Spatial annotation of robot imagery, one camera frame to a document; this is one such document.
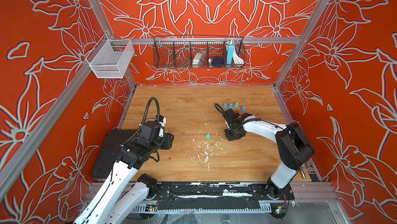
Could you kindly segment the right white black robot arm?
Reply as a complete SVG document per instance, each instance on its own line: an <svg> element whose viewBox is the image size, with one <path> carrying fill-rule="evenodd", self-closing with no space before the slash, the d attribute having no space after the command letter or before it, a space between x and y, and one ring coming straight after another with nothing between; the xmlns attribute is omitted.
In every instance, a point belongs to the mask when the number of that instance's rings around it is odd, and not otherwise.
<svg viewBox="0 0 397 224"><path fill-rule="evenodd" d="M301 126L297 123L275 124L249 113L225 110L219 104L214 104L214 107L225 120L227 128L224 133L228 141L239 140L252 133L276 144L281 162L267 180L266 194L271 199L279 199L299 169L315 154L315 148Z"/></svg>

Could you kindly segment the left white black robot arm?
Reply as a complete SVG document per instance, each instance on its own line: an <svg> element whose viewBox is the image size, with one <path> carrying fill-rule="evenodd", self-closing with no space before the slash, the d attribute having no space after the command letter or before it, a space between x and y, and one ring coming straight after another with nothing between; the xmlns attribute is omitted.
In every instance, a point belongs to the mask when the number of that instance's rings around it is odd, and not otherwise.
<svg viewBox="0 0 397 224"><path fill-rule="evenodd" d="M172 148L174 135L165 132L165 124L158 100L151 97L138 130L116 150L108 177L74 223L120 224L142 201L156 195L157 180L148 174L140 176L128 193L122 192L153 154Z"/></svg>

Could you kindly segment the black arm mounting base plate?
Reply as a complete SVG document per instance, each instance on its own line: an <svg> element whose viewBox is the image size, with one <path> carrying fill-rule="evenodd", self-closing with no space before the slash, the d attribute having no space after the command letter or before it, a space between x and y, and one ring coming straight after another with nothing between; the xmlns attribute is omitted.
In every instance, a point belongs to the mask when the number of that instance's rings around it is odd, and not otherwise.
<svg viewBox="0 0 397 224"><path fill-rule="evenodd" d="M291 187L275 200L269 197L266 183L159 182L156 193L132 214L274 213L295 204Z"/></svg>

